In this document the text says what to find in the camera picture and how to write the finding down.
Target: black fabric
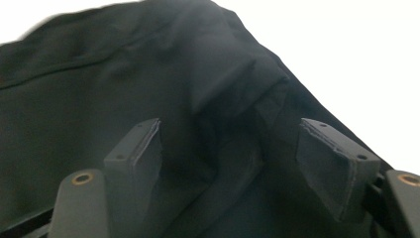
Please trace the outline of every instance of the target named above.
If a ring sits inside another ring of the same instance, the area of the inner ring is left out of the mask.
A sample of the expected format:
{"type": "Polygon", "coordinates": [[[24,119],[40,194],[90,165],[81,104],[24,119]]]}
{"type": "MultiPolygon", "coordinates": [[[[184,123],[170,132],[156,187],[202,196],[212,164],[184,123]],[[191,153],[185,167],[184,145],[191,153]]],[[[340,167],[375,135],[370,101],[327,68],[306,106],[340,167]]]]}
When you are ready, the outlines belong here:
{"type": "Polygon", "coordinates": [[[135,124],[160,118],[162,171],[142,237],[368,237],[368,217],[335,222],[304,182],[302,117],[365,145],[210,1],[58,16],[0,47],[0,229],[52,205],[63,178],[102,169],[135,124]]]}

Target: white wall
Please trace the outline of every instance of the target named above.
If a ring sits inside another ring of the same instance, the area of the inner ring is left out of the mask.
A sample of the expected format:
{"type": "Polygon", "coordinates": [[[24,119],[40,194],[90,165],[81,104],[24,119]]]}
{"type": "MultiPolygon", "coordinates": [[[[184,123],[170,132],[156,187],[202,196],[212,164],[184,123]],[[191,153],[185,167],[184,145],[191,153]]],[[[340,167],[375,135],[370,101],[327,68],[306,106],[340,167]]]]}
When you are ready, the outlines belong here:
{"type": "MultiPolygon", "coordinates": [[[[124,2],[0,2],[0,44],[50,15],[124,2]]],[[[216,0],[398,170],[420,175],[420,3],[216,0]]]]}

